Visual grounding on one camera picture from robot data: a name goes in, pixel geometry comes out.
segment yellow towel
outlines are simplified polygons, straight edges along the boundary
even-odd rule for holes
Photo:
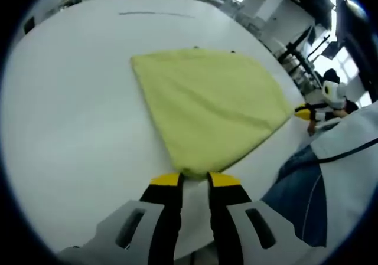
[[[241,54],[195,48],[131,60],[174,168],[195,178],[247,155],[292,113],[272,76]]]

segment denim jeans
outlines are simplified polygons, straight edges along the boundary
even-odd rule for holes
[[[327,205],[320,167],[301,167],[316,159],[310,145],[294,154],[262,201],[293,223],[298,238],[311,246],[325,246]]]

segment table surface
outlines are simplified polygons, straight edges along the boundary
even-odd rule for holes
[[[167,14],[126,14],[125,12]],[[90,0],[27,34],[6,65],[1,132],[9,183],[27,220],[53,251],[82,245],[96,225],[151,178],[174,171],[129,59],[199,46],[260,61],[293,107],[303,98],[269,51],[217,8],[195,0]],[[269,189],[305,136],[284,126],[226,172],[251,199]],[[184,185],[175,258],[212,241],[206,182]]]

